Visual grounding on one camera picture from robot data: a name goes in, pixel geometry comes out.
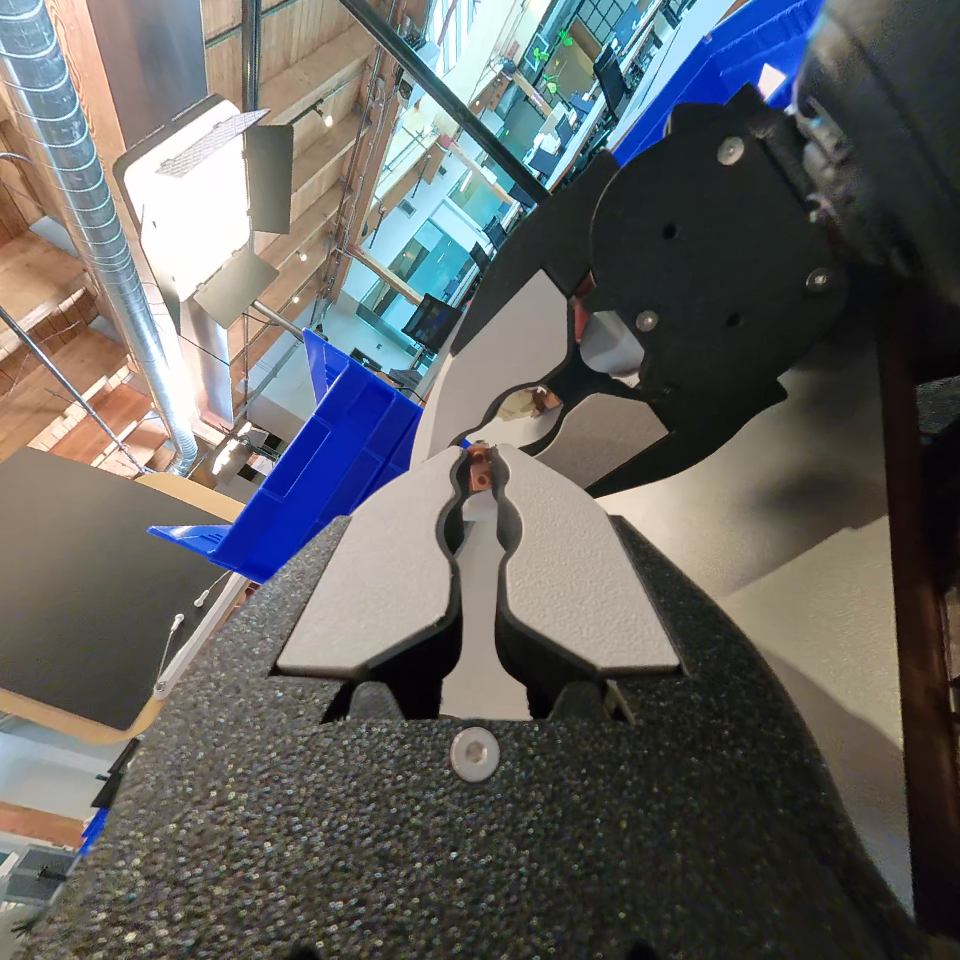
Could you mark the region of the grey desk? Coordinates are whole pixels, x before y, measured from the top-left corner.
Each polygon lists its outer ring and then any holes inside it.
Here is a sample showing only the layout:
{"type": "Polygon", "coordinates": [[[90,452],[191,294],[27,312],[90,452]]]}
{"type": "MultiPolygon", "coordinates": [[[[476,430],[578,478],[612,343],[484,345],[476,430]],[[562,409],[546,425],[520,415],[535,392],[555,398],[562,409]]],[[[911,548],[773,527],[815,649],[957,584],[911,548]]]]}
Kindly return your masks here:
{"type": "Polygon", "coordinates": [[[731,445],[678,479],[622,494],[631,520],[669,559],[719,599],[795,698],[822,749],[867,854],[902,904],[932,897],[933,920],[958,930],[958,833],[937,811],[922,824],[917,874],[908,838],[902,757],[903,651],[930,680],[933,700],[946,696],[942,604],[934,596],[918,519],[890,546],[882,480],[881,393],[873,335],[854,326],[813,351],[786,386],[791,399],[762,414],[731,445]],[[864,487],[810,492],[795,507],[770,503],[750,514],[734,494],[786,491],[787,470],[813,462],[815,401],[837,428],[823,464],[841,467],[862,440],[864,487]],[[901,650],[899,642],[903,641],[901,650]]]}

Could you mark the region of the studio light panel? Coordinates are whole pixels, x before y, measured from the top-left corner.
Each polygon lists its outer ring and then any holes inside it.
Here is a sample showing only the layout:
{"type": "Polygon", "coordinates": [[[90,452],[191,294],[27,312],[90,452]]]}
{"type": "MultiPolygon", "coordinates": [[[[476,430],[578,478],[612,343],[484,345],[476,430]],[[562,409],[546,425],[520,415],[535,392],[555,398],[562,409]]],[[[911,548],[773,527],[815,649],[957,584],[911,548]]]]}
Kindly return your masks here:
{"type": "Polygon", "coordinates": [[[211,94],[114,164],[176,330],[184,307],[229,329],[279,276],[254,241],[291,232],[295,134],[269,113],[211,94]]]}

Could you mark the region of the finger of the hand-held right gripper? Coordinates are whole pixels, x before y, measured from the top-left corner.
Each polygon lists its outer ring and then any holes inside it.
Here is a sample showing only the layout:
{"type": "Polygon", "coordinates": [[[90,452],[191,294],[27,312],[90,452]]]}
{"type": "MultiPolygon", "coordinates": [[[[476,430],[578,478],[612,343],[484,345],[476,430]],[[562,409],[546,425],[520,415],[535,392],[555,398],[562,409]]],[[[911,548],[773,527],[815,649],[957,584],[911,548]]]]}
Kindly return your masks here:
{"type": "Polygon", "coordinates": [[[539,270],[466,345],[451,349],[424,407],[410,465],[460,446],[510,394],[545,384],[572,348],[569,299],[539,270]]]}
{"type": "Polygon", "coordinates": [[[585,490],[668,433],[648,403],[596,392],[561,418],[553,437],[533,457],[585,490]]]}

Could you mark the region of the small blue storage bin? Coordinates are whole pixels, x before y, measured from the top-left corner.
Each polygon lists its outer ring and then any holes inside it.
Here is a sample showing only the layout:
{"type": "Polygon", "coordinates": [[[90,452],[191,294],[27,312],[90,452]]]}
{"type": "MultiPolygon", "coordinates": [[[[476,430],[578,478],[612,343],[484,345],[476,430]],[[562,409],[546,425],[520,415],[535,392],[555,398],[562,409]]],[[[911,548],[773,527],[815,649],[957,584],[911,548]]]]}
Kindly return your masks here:
{"type": "Polygon", "coordinates": [[[678,104],[726,104],[751,86],[769,106],[789,109],[801,60],[823,2],[752,1],[727,15],[693,43],[681,27],[654,56],[641,90],[611,137],[608,150],[619,167],[663,139],[678,104]]]}

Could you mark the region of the black board with wooden edge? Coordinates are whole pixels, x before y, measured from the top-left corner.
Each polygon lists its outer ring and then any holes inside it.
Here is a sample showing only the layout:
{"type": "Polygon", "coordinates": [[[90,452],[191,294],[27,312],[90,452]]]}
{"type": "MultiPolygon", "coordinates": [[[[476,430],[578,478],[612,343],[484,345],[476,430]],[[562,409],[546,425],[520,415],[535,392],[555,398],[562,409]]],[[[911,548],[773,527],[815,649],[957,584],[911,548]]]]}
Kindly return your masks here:
{"type": "Polygon", "coordinates": [[[157,718],[249,581],[148,532],[222,496],[22,448],[1,467],[2,713],[95,745],[157,718]]]}

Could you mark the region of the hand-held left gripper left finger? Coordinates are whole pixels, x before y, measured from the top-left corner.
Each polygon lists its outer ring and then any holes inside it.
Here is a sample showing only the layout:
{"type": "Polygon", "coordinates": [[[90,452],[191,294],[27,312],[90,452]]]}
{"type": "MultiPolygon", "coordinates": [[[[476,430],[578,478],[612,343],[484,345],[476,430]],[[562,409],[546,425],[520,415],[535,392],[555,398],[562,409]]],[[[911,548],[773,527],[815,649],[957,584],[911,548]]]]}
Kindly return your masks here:
{"type": "Polygon", "coordinates": [[[435,637],[459,611],[448,522],[470,486],[450,447],[381,486],[342,537],[278,656],[278,672],[367,679],[435,637]]]}

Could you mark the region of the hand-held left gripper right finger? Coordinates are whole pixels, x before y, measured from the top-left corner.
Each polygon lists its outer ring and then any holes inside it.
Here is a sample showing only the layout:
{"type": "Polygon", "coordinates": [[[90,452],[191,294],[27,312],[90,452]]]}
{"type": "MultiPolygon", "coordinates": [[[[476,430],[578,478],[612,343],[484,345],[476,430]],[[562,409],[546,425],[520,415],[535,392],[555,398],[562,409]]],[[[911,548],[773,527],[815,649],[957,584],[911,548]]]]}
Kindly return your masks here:
{"type": "Polygon", "coordinates": [[[588,676],[680,666],[612,517],[580,486],[509,443],[490,451],[498,613],[508,632],[588,676]]]}

